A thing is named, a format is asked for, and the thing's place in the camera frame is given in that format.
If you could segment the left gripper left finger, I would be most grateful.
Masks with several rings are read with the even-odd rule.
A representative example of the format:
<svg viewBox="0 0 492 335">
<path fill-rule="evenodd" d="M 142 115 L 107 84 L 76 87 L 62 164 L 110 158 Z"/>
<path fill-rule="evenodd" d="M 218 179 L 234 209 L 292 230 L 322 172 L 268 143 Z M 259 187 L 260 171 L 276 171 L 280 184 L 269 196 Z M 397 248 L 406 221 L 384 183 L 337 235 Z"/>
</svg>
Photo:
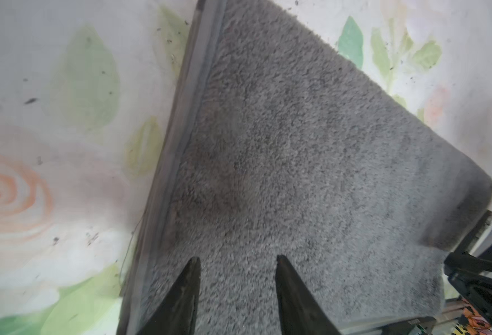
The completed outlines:
<svg viewBox="0 0 492 335">
<path fill-rule="evenodd" d="M 194 334 L 201 282 L 201 261 L 192 257 L 139 335 Z"/>
</svg>

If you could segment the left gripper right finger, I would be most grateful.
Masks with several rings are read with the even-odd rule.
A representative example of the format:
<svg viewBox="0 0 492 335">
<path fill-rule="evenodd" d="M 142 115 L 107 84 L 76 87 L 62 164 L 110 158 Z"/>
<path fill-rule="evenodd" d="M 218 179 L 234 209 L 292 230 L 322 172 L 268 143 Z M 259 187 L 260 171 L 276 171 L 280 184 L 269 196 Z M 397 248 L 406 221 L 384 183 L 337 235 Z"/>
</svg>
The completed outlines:
<svg viewBox="0 0 492 335">
<path fill-rule="evenodd" d="M 340 335 L 285 255 L 277 256 L 275 285 L 283 335 Z"/>
</svg>

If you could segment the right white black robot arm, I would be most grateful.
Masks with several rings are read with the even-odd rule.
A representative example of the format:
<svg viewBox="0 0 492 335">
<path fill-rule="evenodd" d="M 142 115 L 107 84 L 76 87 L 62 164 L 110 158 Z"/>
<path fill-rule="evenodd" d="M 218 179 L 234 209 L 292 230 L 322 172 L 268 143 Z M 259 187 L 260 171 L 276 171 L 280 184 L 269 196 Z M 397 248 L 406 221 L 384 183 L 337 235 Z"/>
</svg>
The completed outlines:
<svg viewBox="0 0 492 335">
<path fill-rule="evenodd" d="M 470 254 L 491 220 L 492 213 L 485 212 L 444 262 L 448 282 L 464 304 L 452 334 L 492 334 L 492 245 L 479 256 Z"/>
</svg>

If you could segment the grey terry towel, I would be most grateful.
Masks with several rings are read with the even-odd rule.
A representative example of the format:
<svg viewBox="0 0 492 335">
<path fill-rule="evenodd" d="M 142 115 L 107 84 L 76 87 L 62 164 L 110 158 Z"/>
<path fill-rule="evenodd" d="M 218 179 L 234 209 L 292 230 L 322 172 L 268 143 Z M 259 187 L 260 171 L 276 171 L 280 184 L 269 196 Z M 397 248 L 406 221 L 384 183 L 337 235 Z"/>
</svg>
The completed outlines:
<svg viewBox="0 0 492 335">
<path fill-rule="evenodd" d="M 491 177 L 271 1 L 200 1 L 131 284 L 201 261 L 198 334 L 279 334 L 285 255 L 335 325 L 439 314 Z"/>
</svg>

